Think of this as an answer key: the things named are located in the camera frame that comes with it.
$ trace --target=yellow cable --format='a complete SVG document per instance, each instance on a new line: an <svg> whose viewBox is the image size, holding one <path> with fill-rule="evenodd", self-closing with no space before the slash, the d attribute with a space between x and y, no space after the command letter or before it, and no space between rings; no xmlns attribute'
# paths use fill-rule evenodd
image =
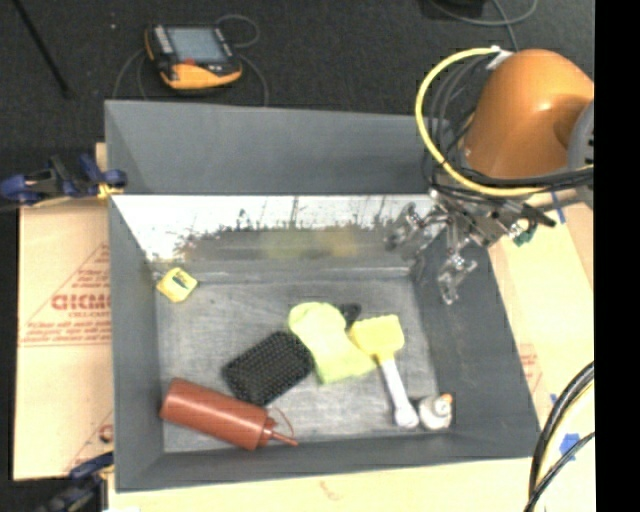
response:
<svg viewBox="0 0 640 512"><path fill-rule="evenodd" d="M488 55L490 53L498 53L500 50L496 48L472 48L469 50L464 50L458 53L447 57L443 61L441 61L438 65L436 65L427 76L422 81L420 85L420 89L418 90L418 96L416 98L416 122L418 124L418 131L420 132L420 136L424 141L429 153L433 156L433 158L444 168L449 175L455 179L458 183L464 185L465 187L474 190L476 192L480 192L487 195L492 196L500 196L500 197L516 197L516 196L527 196L531 194L535 194L538 192L542 192L543 188L534 188L534 187L522 187L522 188L497 188L497 187L486 187L483 185L479 185L464 176L458 173L450 164L447 162L446 158L438 151L438 148L434 144L433 140L429 136L429 132L427 131L427 127L424 124L424 115L422 113L424 97L429 89L429 86L433 82L436 76L438 76L445 68L453 64L454 62L458 62L460 60L466 59L468 57L472 57L475 55Z"/></svg>

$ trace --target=yellow sponge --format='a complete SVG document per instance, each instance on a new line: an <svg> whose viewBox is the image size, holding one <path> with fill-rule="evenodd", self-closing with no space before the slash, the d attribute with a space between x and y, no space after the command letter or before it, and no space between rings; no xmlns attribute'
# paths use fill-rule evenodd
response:
<svg viewBox="0 0 640 512"><path fill-rule="evenodd" d="M404 346L404 332L397 315L358 320L351 326L349 337L378 362L393 359L394 353Z"/></svg>
<svg viewBox="0 0 640 512"><path fill-rule="evenodd" d="M373 370L376 363L347 336L346 320L332 304L305 302L289 312L289 329L313 354L316 373L324 384Z"/></svg>
<svg viewBox="0 0 640 512"><path fill-rule="evenodd" d="M167 272L158 284L157 290L166 295L171 302L182 302L198 286L198 281L179 267Z"/></svg>

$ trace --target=orange device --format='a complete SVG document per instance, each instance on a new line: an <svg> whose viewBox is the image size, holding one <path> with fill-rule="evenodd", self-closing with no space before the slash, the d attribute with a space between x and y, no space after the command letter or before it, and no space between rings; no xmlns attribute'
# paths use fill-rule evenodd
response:
<svg viewBox="0 0 640 512"><path fill-rule="evenodd" d="M242 75L240 60L217 26L156 24L144 39L160 77L178 92L203 92Z"/></svg>
<svg viewBox="0 0 640 512"><path fill-rule="evenodd" d="M449 123L452 99L482 68L490 74L472 113ZM514 54L494 46L447 57L426 75L416 98L418 131L438 164L430 186L475 199L573 189L592 202L594 89L580 68L549 50Z"/></svg>

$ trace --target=yellow brush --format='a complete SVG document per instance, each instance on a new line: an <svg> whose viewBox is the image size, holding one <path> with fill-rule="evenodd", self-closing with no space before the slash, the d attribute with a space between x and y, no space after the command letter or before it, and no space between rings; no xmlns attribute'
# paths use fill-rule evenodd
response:
<svg viewBox="0 0 640 512"><path fill-rule="evenodd" d="M377 360L387 382L394 405L394 420L402 428L415 428L420 419L400 378L395 353L404 346L404 332L396 315L385 315L354 322L349 331L351 341Z"/></svg>

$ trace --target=clamp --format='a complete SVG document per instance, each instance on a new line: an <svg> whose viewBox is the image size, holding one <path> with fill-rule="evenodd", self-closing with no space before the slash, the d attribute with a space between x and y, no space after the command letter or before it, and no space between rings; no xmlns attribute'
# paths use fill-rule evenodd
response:
<svg viewBox="0 0 640 512"><path fill-rule="evenodd" d="M100 510L106 510L107 480L101 473L113 464L113 452L107 452L73 468L68 475L69 486L33 512L79 512L95 500Z"/></svg>
<svg viewBox="0 0 640 512"><path fill-rule="evenodd" d="M58 155L54 155L44 169L1 181L0 197L18 206L33 206L61 197L100 197L127 185L126 173L118 169L102 172L86 153L79 156L78 162L80 168L67 167Z"/></svg>
<svg viewBox="0 0 640 512"><path fill-rule="evenodd" d="M427 268L426 250L439 232L445 230L447 256L438 271L437 284L448 305L458 300L458 287L478 266L461 253L469 242L488 248L506 235L519 247L531 241L539 224L548 227L556 224L543 211L527 203L507 200L472 204L435 190L430 196L435 201L431 211L420 216L415 211L415 203L408 203L387 227L384 242L389 251L399 248L402 259L410 262L412 274L419 282ZM526 229L519 225L520 220L527 221Z"/></svg>

